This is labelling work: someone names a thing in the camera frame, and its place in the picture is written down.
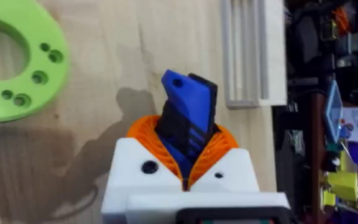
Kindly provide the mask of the white orange right gripper right finger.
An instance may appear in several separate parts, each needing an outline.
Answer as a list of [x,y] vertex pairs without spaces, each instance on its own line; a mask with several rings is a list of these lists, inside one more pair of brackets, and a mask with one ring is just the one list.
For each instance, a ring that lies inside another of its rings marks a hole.
[[218,125],[197,158],[188,177],[192,192],[258,192],[260,190],[250,153],[234,136]]

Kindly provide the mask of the white orange right gripper left finger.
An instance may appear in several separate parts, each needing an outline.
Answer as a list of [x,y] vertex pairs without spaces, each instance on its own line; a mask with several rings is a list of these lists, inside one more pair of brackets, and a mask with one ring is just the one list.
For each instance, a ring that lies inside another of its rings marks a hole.
[[101,207],[103,223],[176,222],[183,178],[155,132],[158,119],[138,119],[117,140]]

